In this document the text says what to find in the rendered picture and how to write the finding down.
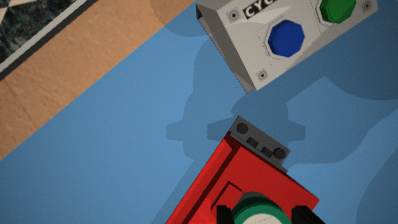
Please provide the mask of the grey button housing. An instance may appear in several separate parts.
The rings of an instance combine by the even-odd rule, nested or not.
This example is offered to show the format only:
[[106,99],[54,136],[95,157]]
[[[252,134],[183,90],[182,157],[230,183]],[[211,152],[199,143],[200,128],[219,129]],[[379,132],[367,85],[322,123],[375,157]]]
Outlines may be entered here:
[[377,10],[377,0],[200,0],[196,18],[248,94]]

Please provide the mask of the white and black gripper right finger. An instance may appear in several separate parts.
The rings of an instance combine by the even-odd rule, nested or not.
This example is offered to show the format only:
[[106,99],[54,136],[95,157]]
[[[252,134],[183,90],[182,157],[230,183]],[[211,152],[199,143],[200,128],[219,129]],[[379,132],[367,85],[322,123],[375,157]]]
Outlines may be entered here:
[[312,210],[306,205],[296,205],[291,210],[292,224],[325,224]]

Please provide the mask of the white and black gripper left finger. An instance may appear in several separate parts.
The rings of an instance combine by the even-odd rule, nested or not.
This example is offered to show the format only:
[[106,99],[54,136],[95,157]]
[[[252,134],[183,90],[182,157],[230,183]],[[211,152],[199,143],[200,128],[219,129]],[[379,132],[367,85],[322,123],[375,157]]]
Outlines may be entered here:
[[235,224],[231,209],[226,205],[217,205],[216,224]]

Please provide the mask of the green screw cap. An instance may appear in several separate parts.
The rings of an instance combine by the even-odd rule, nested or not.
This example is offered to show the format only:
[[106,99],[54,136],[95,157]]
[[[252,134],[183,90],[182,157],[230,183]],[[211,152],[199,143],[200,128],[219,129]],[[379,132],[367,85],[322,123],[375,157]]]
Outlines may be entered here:
[[285,212],[265,197],[249,197],[231,210],[235,224],[292,224]]

